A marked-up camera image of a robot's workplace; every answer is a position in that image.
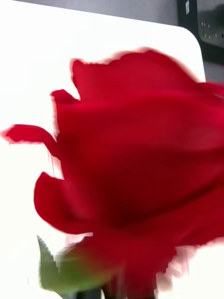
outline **red rose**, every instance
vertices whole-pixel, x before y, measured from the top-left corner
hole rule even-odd
[[[35,208],[79,246],[123,265],[134,296],[151,292],[175,247],[224,236],[224,94],[153,50],[106,64],[72,62],[81,101],[52,93],[59,134],[15,125],[5,137],[43,142],[63,180],[42,173]]]

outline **rose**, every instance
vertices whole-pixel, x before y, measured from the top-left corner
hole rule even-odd
[[[42,173],[35,208],[79,246],[124,267],[134,296],[152,291],[175,247],[224,235],[223,88],[197,83],[153,50],[104,64],[72,61],[81,101],[52,93],[58,135],[15,125],[14,142],[43,142],[63,180]]]

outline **gray background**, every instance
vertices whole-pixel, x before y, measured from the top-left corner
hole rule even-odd
[[[22,2],[178,25],[177,0],[23,0]],[[204,62],[204,68],[208,81],[224,81],[224,66]]]

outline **black object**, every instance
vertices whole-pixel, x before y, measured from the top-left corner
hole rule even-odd
[[[179,25],[194,34],[204,60],[224,64],[224,0],[177,0],[177,5]]]
[[[60,296],[62,299],[101,299],[101,288],[71,294],[60,294]]]

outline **green leaf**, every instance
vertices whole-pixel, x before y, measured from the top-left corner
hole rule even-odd
[[[41,255],[39,268],[41,284],[43,289],[53,291],[59,283],[58,267],[47,245],[39,236],[37,239]]]
[[[59,254],[59,266],[46,244],[38,237],[40,246],[40,278],[42,287],[58,294],[81,292],[102,286],[115,274],[115,269],[96,270],[93,260],[77,250],[65,250]]]

